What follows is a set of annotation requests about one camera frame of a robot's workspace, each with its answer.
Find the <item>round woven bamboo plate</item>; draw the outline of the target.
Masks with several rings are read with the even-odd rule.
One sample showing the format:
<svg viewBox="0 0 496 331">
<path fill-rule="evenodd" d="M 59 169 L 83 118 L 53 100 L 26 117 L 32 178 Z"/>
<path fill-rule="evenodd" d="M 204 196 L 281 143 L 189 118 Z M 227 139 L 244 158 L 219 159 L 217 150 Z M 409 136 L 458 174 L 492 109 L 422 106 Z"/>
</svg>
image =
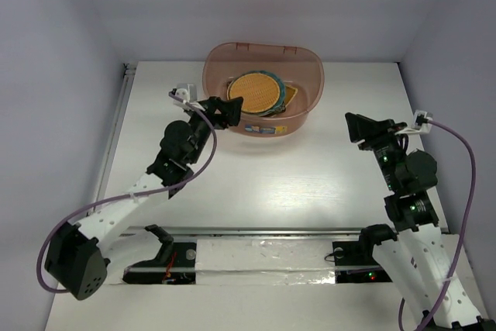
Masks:
<svg viewBox="0 0 496 331">
<path fill-rule="evenodd" d="M 259 115 L 271 110 L 282 96 L 275 78 L 263 72 L 250 72 L 234 79 L 227 88 L 227 98 L 242 97 L 242 111 Z"/>
</svg>

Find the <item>black floral square plate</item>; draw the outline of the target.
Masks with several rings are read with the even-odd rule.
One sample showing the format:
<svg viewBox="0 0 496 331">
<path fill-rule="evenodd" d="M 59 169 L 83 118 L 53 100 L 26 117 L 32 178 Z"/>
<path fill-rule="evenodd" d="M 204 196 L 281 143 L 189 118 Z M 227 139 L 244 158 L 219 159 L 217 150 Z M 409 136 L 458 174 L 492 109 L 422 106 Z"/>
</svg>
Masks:
<svg viewBox="0 0 496 331">
<path fill-rule="evenodd" d="M 284 112 L 286 110 L 286 106 L 284 105 L 285 86 L 284 85 L 280 85 L 280 86 L 282 88 L 282 96 L 279 99 L 279 102 L 271 110 L 269 110 L 268 112 L 264 112 L 262 114 L 259 114 L 259 115 L 247 114 L 247 113 L 245 113 L 243 111 L 242 111 L 242 113 L 243 114 L 246 114 L 246 115 L 251 115 L 251 116 L 261 116 L 261 117 L 264 117 L 264 116 L 274 116 L 276 114 L 280 114 L 280 113 Z"/>
</svg>

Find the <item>teal scalloped plate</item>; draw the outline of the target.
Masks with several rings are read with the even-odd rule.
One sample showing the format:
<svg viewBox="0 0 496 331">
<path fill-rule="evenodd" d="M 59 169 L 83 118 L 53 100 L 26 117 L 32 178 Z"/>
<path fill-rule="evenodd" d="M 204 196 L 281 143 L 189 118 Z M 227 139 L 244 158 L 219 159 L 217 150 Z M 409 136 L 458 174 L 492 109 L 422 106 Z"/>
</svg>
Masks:
<svg viewBox="0 0 496 331">
<path fill-rule="evenodd" d="M 268 71 L 249 71 L 239 76 L 229 93 L 233 98 L 243 98 L 242 112 L 247 115 L 268 116 L 285 109 L 286 86 Z"/>
</svg>

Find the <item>triangular woven bamboo plate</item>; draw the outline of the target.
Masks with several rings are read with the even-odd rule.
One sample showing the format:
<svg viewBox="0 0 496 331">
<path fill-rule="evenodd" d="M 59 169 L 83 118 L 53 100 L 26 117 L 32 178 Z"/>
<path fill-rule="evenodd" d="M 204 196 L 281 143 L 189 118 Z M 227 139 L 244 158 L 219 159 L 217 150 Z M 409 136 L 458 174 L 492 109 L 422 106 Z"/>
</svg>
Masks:
<svg viewBox="0 0 496 331">
<path fill-rule="evenodd" d="M 294 100 L 295 96 L 298 94 L 298 89 L 287 83 L 285 83 L 284 86 L 285 86 L 284 105 L 289 106 L 291 102 Z"/>
</svg>

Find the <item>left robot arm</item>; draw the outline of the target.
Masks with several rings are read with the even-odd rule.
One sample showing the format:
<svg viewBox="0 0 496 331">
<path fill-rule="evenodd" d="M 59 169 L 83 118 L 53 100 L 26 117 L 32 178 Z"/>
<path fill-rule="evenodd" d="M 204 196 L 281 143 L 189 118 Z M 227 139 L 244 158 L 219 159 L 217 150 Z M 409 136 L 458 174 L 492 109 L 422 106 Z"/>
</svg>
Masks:
<svg viewBox="0 0 496 331">
<path fill-rule="evenodd" d="M 243 98 L 227 101 L 212 96 L 190 103 L 172 90 L 169 96 L 181 104 L 189 119 L 169 123 L 159 152 L 145 173 L 124 194 L 86 205 L 52 228 L 36 261 L 36 278 L 48 292 L 69 293 L 82 301 L 104 283 L 112 262 L 110 246 L 130 227 L 138 212 L 153 204 L 153 195 L 176 195 L 202 172 L 193 171 L 208 140 L 217 130 L 237 126 Z"/>
</svg>

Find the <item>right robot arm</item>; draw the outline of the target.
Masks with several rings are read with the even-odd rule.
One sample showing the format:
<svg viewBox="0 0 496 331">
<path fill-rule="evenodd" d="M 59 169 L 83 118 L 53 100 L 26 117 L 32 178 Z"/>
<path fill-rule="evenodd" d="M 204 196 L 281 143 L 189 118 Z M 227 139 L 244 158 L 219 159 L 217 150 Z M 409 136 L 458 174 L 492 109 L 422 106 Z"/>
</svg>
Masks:
<svg viewBox="0 0 496 331">
<path fill-rule="evenodd" d="M 384 200 L 389 224 L 361 230 L 356 252 L 377 262 L 401 294 L 399 312 L 409 308 L 418 330 L 493 330 L 457 277 L 463 243 L 446 252 L 439 217 L 428 191 L 438 184 L 437 162 L 424 150 L 408 150 L 410 135 L 430 132 L 430 113 L 416 111 L 414 122 L 376 121 L 348 112 L 351 143 L 374 154 L 390 195 Z"/>
</svg>

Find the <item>pink translucent plastic bin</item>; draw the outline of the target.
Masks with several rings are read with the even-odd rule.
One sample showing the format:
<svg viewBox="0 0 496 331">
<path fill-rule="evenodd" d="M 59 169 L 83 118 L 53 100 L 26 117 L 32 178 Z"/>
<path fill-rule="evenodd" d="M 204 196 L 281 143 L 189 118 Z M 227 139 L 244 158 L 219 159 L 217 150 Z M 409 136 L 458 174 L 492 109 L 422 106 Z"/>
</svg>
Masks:
<svg viewBox="0 0 496 331">
<path fill-rule="evenodd" d="M 229 42 L 213 48 L 202 72 L 203 91 L 242 98 L 235 133 L 280 137 L 303 126 L 322 96 L 321 59 L 303 47 Z"/>
</svg>

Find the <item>aluminium rail frame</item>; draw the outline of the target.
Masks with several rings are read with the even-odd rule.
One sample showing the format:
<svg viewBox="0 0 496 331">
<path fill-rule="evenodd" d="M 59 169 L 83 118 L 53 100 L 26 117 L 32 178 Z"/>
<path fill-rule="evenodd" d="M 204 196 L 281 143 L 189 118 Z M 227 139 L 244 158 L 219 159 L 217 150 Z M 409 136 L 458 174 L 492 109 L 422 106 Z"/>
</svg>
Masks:
<svg viewBox="0 0 496 331">
<path fill-rule="evenodd" d="M 200 84 L 200 62 L 140 62 L 123 87 L 98 195 L 126 191 L 159 150 L 165 127 L 184 113 L 167 97 Z M 326 63 L 322 97 L 296 132 L 278 138 L 228 130 L 200 158 L 205 171 L 174 197 L 139 214 L 174 233 L 350 232 L 386 223 L 384 183 L 374 155 L 350 142 L 344 115 L 410 122 L 396 64 Z"/>
</svg>

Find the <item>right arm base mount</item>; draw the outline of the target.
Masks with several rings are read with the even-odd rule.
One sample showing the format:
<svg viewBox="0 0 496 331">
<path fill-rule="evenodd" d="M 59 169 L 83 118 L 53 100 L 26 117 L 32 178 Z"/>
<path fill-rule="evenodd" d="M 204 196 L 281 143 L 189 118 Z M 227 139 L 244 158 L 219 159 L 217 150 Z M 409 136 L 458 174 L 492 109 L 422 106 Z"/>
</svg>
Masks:
<svg viewBox="0 0 496 331">
<path fill-rule="evenodd" d="M 386 271 L 373 258 L 373 248 L 387 240 L 396 240 L 397 233 L 386 224 L 363 228 L 358 240 L 335 241 L 326 261 L 335 264 L 337 284 L 391 282 Z"/>
</svg>

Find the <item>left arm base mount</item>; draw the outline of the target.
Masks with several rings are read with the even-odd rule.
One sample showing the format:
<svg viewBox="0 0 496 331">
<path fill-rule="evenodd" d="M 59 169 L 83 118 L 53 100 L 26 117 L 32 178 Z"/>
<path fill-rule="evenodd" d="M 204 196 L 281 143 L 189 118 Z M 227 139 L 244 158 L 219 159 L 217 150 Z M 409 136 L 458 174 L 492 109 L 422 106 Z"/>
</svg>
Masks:
<svg viewBox="0 0 496 331">
<path fill-rule="evenodd" d="M 195 284 L 195 241 L 174 242 L 174 238 L 162 227 L 149 225 L 144 228 L 160 243 L 156 255 L 128 266 L 122 280 L 126 284 Z"/>
</svg>

